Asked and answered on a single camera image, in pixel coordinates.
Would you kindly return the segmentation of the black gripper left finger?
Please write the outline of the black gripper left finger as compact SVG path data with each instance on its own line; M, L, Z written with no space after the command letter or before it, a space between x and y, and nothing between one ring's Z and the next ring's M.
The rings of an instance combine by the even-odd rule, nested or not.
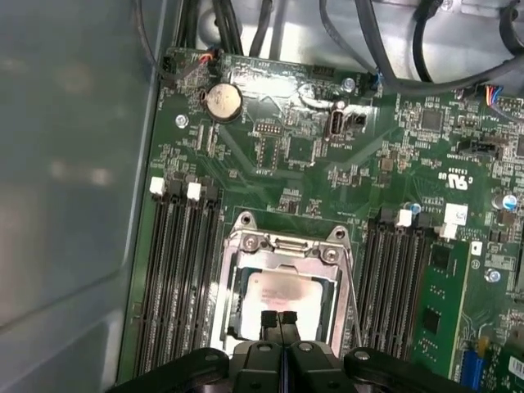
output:
M278 392L282 346L278 312L264 311L260 339L238 344L229 356L201 348L114 386L111 392Z

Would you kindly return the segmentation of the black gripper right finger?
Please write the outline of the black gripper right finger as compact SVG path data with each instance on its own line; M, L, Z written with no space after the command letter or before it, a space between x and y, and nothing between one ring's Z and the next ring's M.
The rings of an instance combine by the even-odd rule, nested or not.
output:
M292 392L464 392L457 382L381 351L357 347L338 359L319 341L303 341L293 311L282 312Z

